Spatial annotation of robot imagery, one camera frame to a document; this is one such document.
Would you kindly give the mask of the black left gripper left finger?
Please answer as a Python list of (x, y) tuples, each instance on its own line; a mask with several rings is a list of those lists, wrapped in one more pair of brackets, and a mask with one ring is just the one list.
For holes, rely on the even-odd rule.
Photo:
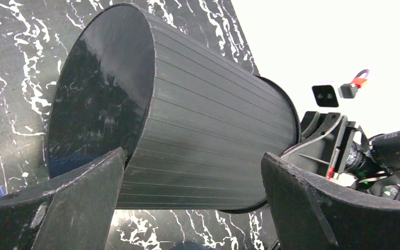
[(117, 148), (0, 198), (0, 249), (104, 249), (126, 156)]

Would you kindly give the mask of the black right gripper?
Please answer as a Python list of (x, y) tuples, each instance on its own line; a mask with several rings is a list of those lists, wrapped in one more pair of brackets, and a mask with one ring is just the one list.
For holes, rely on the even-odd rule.
[(336, 112), (307, 111), (301, 141), (281, 159), (320, 176), (345, 169), (355, 177), (351, 189), (400, 201), (400, 130), (353, 142), (356, 123)]

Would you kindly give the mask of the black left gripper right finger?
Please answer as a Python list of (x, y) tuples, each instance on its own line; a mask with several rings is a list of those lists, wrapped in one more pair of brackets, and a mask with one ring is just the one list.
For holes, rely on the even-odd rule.
[(343, 187), (272, 153), (262, 181), (282, 249), (400, 249), (400, 202)]

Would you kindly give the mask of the black ribbed plastic bucket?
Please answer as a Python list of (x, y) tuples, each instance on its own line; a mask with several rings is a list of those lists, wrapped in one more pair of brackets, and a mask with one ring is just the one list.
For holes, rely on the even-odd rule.
[(120, 209), (247, 213), (267, 202), (263, 155), (301, 140), (289, 96), (132, 4), (100, 12), (56, 85), (51, 178), (120, 148)]

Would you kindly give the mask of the dark navy plastic bucket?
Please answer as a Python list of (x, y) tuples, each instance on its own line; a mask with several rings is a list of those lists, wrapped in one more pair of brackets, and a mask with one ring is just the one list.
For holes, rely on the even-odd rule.
[(188, 241), (178, 243), (175, 246), (169, 248), (169, 250), (216, 250), (216, 248)]

